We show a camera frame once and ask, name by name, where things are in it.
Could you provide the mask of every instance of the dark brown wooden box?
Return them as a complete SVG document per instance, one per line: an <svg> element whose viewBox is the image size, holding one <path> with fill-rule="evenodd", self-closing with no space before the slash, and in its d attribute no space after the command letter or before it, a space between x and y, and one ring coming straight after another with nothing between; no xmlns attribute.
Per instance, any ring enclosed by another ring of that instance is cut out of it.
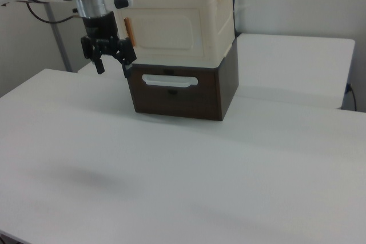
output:
<svg viewBox="0 0 366 244"><path fill-rule="evenodd" d="M128 79L135 111L222 121L239 84L236 39L229 53L215 69L140 65L132 66ZM188 88L149 86L144 74L196 77Z"/></svg>

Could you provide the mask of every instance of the white table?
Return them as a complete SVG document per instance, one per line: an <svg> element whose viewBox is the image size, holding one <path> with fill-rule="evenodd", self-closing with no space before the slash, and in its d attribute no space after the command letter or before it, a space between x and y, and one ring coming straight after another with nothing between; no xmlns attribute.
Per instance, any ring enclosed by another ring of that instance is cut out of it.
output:
<svg viewBox="0 0 366 244"><path fill-rule="evenodd" d="M366 114L235 97L136 114L45 70L0 99L0 232L32 244L366 243Z"/></svg>
<svg viewBox="0 0 366 244"><path fill-rule="evenodd" d="M355 42L350 39L242 34L237 95L341 108ZM103 57L101 76L122 79L121 65ZM97 76L93 64L78 73Z"/></svg>

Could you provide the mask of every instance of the white table in background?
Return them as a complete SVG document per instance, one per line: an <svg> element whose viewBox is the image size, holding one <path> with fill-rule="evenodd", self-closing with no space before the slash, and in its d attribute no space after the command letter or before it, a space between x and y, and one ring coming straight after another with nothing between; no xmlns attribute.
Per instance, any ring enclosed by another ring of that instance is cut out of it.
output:
<svg viewBox="0 0 366 244"><path fill-rule="evenodd" d="M0 232L32 244L366 243L366 114L234 97L137 114L45 70L0 99Z"/></svg>
<svg viewBox="0 0 366 244"><path fill-rule="evenodd" d="M341 108L355 42L350 39L242 34L237 95ZM123 79L121 65L102 57L103 77ZM78 73L97 76L92 63Z"/></svg>

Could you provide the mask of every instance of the white drawer handle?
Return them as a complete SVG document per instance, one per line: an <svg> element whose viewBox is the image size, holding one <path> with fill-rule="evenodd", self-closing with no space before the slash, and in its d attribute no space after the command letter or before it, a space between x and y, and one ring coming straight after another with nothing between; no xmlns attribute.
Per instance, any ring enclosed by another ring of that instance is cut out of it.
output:
<svg viewBox="0 0 366 244"><path fill-rule="evenodd" d="M164 86L164 87L177 87L187 88L191 85L197 85L198 79L195 77L176 77L173 75L154 75L144 74L142 80L147 85L151 86Z"/></svg>

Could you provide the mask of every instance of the white wall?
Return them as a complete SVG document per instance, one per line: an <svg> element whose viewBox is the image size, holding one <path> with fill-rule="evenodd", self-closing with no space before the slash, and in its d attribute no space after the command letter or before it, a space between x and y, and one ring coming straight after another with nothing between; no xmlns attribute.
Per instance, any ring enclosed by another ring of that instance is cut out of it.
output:
<svg viewBox="0 0 366 244"><path fill-rule="evenodd" d="M237 28L245 33L354 39L350 81L359 110L366 111L366 0L236 0L236 4ZM350 95L345 106L353 109Z"/></svg>
<svg viewBox="0 0 366 244"><path fill-rule="evenodd" d="M42 18L43 5L32 5ZM45 68L64 70L50 25L37 21L24 3L0 7L0 97Z"/></svg>
<svg viewBox="0 0 366 244"><path fill-rule="evenodd" d="M76 8L75 1L51 3L51 8L56 20L69 17ZM57 25L67 57L73 72L83 68L90 60L85 59L80 39L86 35L86 30L81 18L74 18Z"/></svg>

